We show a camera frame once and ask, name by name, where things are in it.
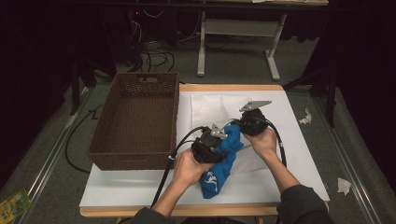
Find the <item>gray carpet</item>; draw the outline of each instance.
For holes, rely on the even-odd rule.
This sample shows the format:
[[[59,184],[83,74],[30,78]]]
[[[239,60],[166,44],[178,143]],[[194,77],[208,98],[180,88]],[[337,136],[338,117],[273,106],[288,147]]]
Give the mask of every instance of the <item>gray carpet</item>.
[[[172,71],[180,73],[180,80],[186,83],[258,83],[258,84],[286,84],[299,77],[314,49],[316,42],[298,43],[295,39],[281,41],[276,51],[276,64],[281,76],[277,83],[273,82],[269,75],[268,65],[263,58],[263,46],[268,45],[269,39],[260,39],[250,43],[251,37],[233,37],[224,48],[216,49],[224,44],[222,39],[208,42],[212,47],[207,49],[205,77],[197,77],[197,46],[179,45],[177,49],[162,46],[158,51],[171,51],[174,53],[175,66]],[[154,43],[149,49],[157,49],[161,45]],[[151,58],[152,64],[160,63],[161,58]],[[156,68],[157,72],[164,72],[171,66],[170,62]],[[143,71],[148,71],[145,64]],[[119,70],[125,71],[127,67],[119,66]],[[98,85],[90,91],[86,104],[81,108],[80,114],[75,121],[79,123],[89,110],[94,109],[106,99],[110,82],[98,78]],[[337,155],[336,143],[334,143],[326,122],[322,119],[322,111],[317,105],[317,99],[311,98],[307,87],[299,87],[288,92],[290,104],[297,119],[305,116],[304,110],[308,108],[313,116],[310,124],[301,125],[304,138],[311,151],[312,157],[318,167],[319,174],[328,187],[331,201],[330,216],[336,223],[368,223],[362,212],[356,194],[348,195],[337,193],[337,177],[347,178],[343,164]],[[32,147],[15,170],[12,177],[0,192],[0,199],[18,189],[29,189],[39,174],[41,167],[49,156],[64,125],[70,119],[71,91],[64,94],[65,104],[54,114],[40,135],[36,138]],[[393,215],[396,203],[394,192],[391,191],[382,173],[377,168],[368,149],[361,140],[359,132],[354,125],[353,119],[347,112],[347,107],[342,95],[337,92],[337,105],[335,107],[335,129],[343,146],[347,149],[352,165],[357,170],[370,199],[375,206],[380,219],[384,223],[396,223]],[[91,161],[86,156],[90,144],[92,131],[96,119],[89,116],[72,135],[68,146],[70,160],[80,168],[89,170]],[[35,206],[30,210],[29,216],[20,219],[18,223],[116,223],[115,218],[86,218],[79,214],[79,202],[86,185],[88,175],[73,169],[62,152],[59,155],[53,171],[42,193],[39,195]],[[235,217],[247,224],[256,223],[253,217]],[[275,223],[273,217],[266,217],[265,223]]]

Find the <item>blue towel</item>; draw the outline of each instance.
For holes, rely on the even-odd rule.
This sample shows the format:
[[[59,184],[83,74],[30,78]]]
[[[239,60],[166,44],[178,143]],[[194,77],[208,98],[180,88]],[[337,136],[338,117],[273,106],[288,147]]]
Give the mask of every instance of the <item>blue towel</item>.
[[[240,141],[241,133],[238,125],[227,125],[224,131],[228,136],[215,150],[217,152],[227,152],[227,158],[222,162],[214,164],[208,171],[205,171],[199,180],[205,199],[211,199],[220,193],[227,177],[230,175],[236,153],[244,145]]]

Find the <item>dark sleeve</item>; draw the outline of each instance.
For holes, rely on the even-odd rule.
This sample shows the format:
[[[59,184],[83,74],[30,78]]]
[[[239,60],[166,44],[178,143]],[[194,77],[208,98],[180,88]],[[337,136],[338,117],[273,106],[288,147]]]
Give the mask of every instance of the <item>dark sleeve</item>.
[[[170,217],[165,217],[154,210],[144,207],[136,213],[132,219],[132,224],[175,224],[175,221]]]
[[[283,224],[333,223],[326,204],[313,189],[296,185],[283,191],[277,207]]]

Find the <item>dark background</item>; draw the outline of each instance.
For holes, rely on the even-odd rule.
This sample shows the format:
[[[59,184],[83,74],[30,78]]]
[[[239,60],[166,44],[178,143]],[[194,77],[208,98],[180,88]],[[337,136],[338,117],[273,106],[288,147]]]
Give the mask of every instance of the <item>dark background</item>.
[[[360,8],[363,13],[290,13],[281,38],[298,36],[305,41],[320,36],[304,76],[326,66],[336,67],[337,86],[350,114],[396,189],[395,3],[332,0],[329,7]],[[135,19],[148,35],[175,45],[176,30],[190,34],[197,14],[165,12],[163,23]],[[74,61],[110,76],[115,74],[114,63],[134,62],[138,52],[132,50],[134,43],[128,40],[125,13],[121,8],[66,7],[47,1],[0,3],[0,187],[50,115],[64,103],[63,93],[70,84]],[[327,82],[327,78],[309,82]]]

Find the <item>brown wicker basket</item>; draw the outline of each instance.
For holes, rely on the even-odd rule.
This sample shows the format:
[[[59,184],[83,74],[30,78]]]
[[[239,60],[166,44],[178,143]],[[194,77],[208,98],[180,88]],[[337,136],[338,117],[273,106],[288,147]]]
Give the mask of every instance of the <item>brown wicker basket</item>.
[[[117,74],[88,157],[101,170],[165,169],[176,146],[178,73]]]

